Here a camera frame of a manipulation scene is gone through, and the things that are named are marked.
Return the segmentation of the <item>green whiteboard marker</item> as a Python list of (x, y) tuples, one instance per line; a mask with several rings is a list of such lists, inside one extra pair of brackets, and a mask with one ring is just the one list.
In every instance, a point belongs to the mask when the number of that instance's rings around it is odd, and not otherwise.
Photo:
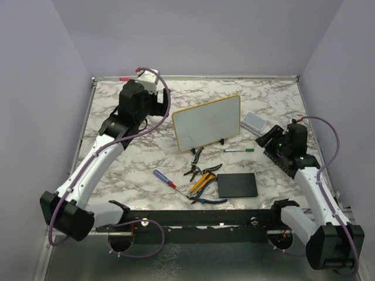
[(254, 152), (254, 149), (247, 148), (247, 149), (224, 149), (224, 153), (237, 153), (237, 152)]

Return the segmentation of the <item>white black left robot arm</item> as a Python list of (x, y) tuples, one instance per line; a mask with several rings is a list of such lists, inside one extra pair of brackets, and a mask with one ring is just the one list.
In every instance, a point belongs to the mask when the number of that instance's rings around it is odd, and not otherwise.
[(114, 160), (139, 136), (152, 128), (139, 127), (148, 116), (166, 119), (171, 107), (171, 92), (163, 89), (163, 101), (158, 102), (156, 85), (147, 90), (145, 83), (130, 79), (119, 93), (119, 102), (104, 120), (92, 148), (71, 176), (54, 192), (46, 191), (40, 198), (44, 219), (49, 227), (49, 242), (55, 245), (54, 229), (76, 241), (83, 240), (97, 227), (110, 225), (117, 231), (129, 226), (125, 207), (115, 201), (88, 205), (88, 201)]

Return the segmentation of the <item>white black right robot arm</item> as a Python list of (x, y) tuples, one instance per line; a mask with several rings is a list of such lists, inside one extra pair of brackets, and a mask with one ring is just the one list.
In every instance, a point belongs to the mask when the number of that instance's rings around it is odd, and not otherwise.
[(322, 178), (326, 165), (307, 153), (308, 129), (293, 119), (286, 129), (273, 126), (256, 143), (264, 154), (303, 191), (314, 216), (310, 219), (294, 201), (277, 201), (269, 222), (276, 229), (288, 226), (305, 245), (305, 255), (315, 270), (350, 269), (357, 273), (364, 241), (361, 226), (345, 216)]

